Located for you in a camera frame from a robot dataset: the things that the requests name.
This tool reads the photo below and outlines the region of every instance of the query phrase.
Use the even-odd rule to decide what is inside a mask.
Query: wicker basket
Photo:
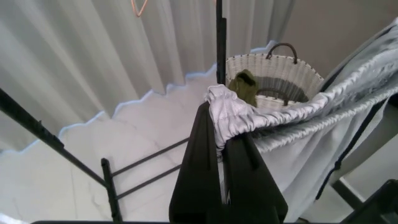
[[[281,45],[290,47],[294,57],[272,56],[272,51]],[[277,44],[267,55],[247,54],[228,58],[226,86],[244,69],[249,70],[259,84],[256,95],[258,108],[281,109],[306,102],[318,93],[323,82],[315,69],[297,58],[290,44]]]

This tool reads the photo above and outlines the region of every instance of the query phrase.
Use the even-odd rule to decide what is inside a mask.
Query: copper wire hanger
[[[147,2],[148,0],[145,0],[144,4],[141,7],[141,10],[137,12],[136,3],[134,2],[134,0],[131,0],[132,11],[135,13],[137,17],[140,17],[142,12],[144,12],[145,7],[147,6]]]

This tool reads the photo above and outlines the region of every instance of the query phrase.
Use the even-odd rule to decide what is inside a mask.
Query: white curtain
[[[278,41],[292,0],[224,0],[227,56]],[[0,2],[0,88],[52,133],[149,90],[185,84],[216,58],[213,0]],[[0,112],[0,152],[35,139]]]

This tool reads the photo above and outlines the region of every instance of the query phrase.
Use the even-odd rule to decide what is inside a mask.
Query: laundry
[[[234,91],[239,99],[252,106],[257,106],[256,93],[258,91],[258,85],[253,74],[249,70],[245,69],[236,74],[235,79],[231,80],[228,88]]]

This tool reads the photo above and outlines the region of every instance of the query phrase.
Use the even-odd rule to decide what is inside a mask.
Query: beige wall
[[[395,17],[398,0],[296,0],[282,42],[325,77]]]

